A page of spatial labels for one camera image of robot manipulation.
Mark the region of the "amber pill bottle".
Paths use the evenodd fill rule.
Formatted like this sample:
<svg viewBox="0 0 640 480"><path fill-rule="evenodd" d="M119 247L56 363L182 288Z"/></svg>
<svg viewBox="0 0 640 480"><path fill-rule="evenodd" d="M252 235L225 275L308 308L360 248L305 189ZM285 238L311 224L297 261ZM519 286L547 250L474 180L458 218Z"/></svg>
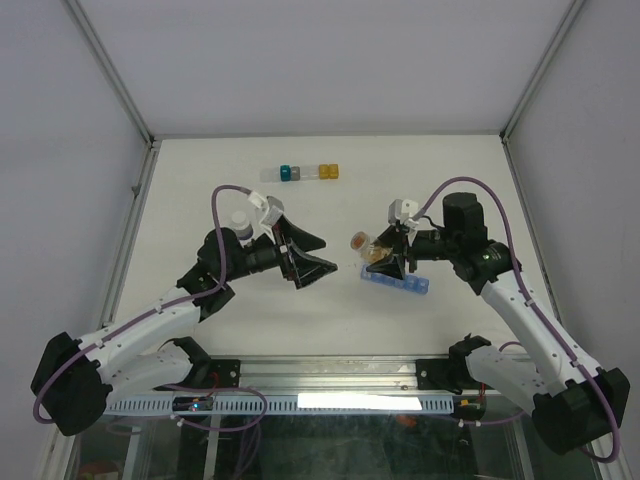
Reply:
<svg viewBox="0 0 640 480"><path fill-rule="evenodd" d="M392 254L392 249L366 232L356 232L350 241L350 247L365 264L374 264Z"/></svg>

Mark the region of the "blue weekly pill organizer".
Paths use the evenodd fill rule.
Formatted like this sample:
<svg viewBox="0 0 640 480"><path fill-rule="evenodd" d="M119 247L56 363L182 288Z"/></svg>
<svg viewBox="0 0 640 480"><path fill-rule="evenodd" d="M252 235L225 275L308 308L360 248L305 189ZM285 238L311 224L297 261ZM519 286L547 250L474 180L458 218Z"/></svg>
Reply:
<svg viewBox="0 0 640 480"><path fill-rule="evenodd" d="M407 274L404 279L395 279L380 273L368 272L367 265L362 266L360 278L366 282L421 296L427 295L430 288L430 281L427 278Z"/></svg>

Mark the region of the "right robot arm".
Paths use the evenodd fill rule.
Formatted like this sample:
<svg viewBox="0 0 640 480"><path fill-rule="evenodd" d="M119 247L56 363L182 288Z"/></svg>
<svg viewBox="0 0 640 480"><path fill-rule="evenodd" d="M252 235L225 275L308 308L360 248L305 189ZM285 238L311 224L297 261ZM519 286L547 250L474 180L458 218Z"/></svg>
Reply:
<svg viewBox="0 0 640 480"><path fill-rule="evenodd" d="M422 230L424 214L416 202L392 202L389 225L377 239L389 252L368 272L402 280L420 261L449 262L502 318L533 364L525 367L484 337L467 335L449 348L441 366L427 371L427 379L455 394L474 383L494 388L531 418L556 454L604 435L611 435L617 452L630 391L627 377L618 368L604 369L538 303L509 244L490 239L475 194L449 194L442 207L442 225Z"/></svg>

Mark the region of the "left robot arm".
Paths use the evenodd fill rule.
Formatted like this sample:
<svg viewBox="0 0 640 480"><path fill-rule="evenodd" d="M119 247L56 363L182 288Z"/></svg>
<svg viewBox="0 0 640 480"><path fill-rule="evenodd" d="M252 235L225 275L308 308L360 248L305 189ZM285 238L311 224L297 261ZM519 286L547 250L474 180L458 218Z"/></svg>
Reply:
<svg viewBox="0 0 640 480"><path fill-rule="evenodd" d="M146 311L79 338L62 332L48 341L30 385L34 419L74 436L123 399L157 387L203 387L211 360L190 334L233 299L231 282L277 269L305 288L338 269L315 256L325 246L285 216L247 244L229 228L212 230L195 264Z"/></svg>

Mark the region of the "white cap pill bottle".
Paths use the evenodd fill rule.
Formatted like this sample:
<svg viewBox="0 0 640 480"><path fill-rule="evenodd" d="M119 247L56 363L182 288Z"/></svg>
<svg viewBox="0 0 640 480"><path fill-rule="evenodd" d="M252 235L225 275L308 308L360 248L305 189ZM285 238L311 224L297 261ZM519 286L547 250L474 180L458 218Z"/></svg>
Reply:
<svg viewBox="0 0 640 480"><path fill-rule="evenodd" d="M254 236L252 223L244 211L235 211L231 214L230 228L242 244L250 242Z"/></svg>

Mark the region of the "aluminium front rail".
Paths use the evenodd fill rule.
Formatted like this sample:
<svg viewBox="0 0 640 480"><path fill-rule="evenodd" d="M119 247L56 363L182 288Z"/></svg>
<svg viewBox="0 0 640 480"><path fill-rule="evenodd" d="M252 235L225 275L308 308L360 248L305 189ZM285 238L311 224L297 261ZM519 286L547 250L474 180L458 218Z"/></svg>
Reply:
<svg viewBox="0 0 640 480"><path fill-rule="evenodd" d="M196 366L207 361L206 355L190 355L171 345L160 352L138 355L114 368L97 360L79 357L51 375L48 392L65 405L79 400L102 410L123 399L152 390L189 391L177 383L186 379ZM275 389L277 391L382 391L417 388L415 362L393 361L241 361L239 388Z"/></svg>

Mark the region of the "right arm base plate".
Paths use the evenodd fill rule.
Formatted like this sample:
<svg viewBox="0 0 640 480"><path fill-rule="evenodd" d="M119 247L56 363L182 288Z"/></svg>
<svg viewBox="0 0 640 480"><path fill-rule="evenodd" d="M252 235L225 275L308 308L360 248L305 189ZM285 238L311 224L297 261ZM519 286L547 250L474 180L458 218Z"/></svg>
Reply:
<svg viewBox="0 0 640 480"><path fill-rule="evenodd" d="M479 390L481 383L471 376L466 358L421 358L415 361L419 390L444 390L461 395L466 390Z"/></svg>

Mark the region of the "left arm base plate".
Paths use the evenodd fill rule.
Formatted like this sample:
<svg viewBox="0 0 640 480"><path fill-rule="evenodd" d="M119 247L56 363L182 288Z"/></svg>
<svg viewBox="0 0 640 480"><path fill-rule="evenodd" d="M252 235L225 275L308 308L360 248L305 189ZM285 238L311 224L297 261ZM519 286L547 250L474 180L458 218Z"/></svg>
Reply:
<svg viewBox="0 0 640 480"><path fill-rule="evenodd" d="M241 377L241 361L235 358L210 357L195 367L186 379L177 385L189 391L211 391L217 388L238 387Z"/></svg>

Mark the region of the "right aluminium frame post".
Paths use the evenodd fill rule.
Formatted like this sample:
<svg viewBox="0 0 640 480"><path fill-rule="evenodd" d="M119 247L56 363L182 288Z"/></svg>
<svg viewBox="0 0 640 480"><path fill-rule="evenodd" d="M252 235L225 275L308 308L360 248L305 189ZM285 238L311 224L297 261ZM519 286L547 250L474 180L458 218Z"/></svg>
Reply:
<svg viewBox="0 0 640 480"><path fill-rule="evenodd" d="M514 133L522 116L541 87L546 74L551 68L566 38L571 33L574 24L587 4L588 2L586 0L572 0L569 2L550 40L547 42L540 59L527 80L523 91L518 97L514 108L500 131L499 136L503 143L508 142Z"/></svg>

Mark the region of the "aluminium frame post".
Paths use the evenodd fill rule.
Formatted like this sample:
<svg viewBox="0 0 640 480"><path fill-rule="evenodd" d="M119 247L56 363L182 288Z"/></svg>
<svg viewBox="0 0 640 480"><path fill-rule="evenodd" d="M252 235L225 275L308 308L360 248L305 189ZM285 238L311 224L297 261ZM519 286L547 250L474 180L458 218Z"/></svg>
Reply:
<svg viewBox="0 0 640 480"><path fill-rule="evenodd" d="M523 91L518 97L514 108L500 131L499 136L503 143L508 142L514 133L522 116L541 87L546 74L551 68L566 38L571 33L574 24L587 4L588 2L586 0L572 0L569 2L550 40L547 42L540 59L527 80Z"/></svg>
<svg viewBox="0 0 640 480"><path fill-rule="evenodd" d="M105 81L136 133L147 147L153 147L155 135L143 118L141 111L131 96L129 89L115 66L104 42L101 40L86 9L82 5L82 2L77 0L62 0L61 4L78 30Z"/></svg>

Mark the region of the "left aluminium frame post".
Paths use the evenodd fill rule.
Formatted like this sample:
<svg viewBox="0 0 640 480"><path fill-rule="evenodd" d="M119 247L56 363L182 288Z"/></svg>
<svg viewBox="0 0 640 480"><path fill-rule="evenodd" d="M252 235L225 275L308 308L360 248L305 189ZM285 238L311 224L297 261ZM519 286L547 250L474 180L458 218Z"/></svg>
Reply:
<svg viewBox="0 0 640 480"><path fill-rule="evenodd" d="M136 133L147 147L153 147L155 135L143 118L141 111L131 96L129 89L115 66L104 42L101 40L86 9L82 5L82 2L77 0L62 0L61 4L78 30L105 81Z"/></svg>

